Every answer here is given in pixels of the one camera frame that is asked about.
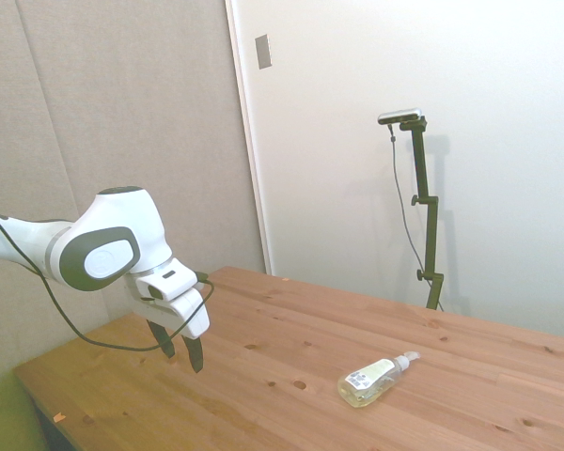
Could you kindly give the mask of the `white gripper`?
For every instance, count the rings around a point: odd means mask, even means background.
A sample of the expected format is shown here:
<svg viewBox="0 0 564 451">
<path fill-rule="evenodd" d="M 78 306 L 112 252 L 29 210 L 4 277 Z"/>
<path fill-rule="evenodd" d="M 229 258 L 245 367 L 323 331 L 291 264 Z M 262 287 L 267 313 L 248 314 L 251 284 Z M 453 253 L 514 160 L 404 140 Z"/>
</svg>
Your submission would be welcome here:
<svg viewBox="0 0 564 451">
<path fill-rule="evenodd" d="M 210 326 L 200 292 L 196 288 L 189 288 L 172 300 L 161 300 L 150 295 L 149 285 L 139 278 L 126 275 L 124 280 L 133 299 L 134 313 L 148 320 L 149 329 L 164 355 L 171 359 L 176 354 L 166 329 L 180 329 L 192 369 L 199 373 L 204 366 L 203 347 L 199 337 Z"/>
</svg>

